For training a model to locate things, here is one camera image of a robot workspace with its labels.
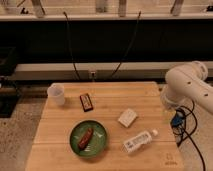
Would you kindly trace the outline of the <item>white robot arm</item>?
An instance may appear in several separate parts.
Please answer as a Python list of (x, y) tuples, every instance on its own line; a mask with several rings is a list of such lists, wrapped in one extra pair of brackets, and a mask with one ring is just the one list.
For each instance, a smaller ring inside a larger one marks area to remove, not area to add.
[(189, 98), (213, 115), (213, 87), (205, 82), (207, 76), (208, 68), (200, 61), (171, 68), (165, 74), (162, 104), (166, 109), (177, 109)]

